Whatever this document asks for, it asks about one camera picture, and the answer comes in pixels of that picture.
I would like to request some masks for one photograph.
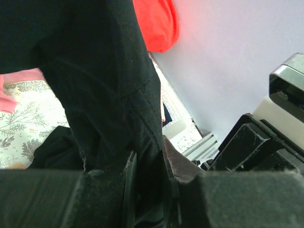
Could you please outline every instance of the pink cloth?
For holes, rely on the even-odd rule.
[[[17,105],[14,99],[4,93],[4,83],[33,80],[44,80],[43,74],[38,68],[0,75],[0,112],[13,113]]]

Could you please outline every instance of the red cloth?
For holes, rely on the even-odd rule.
[[[173,0],[133,0],[133,4],[148,51],[164,53],[169,50],[179,36]]]

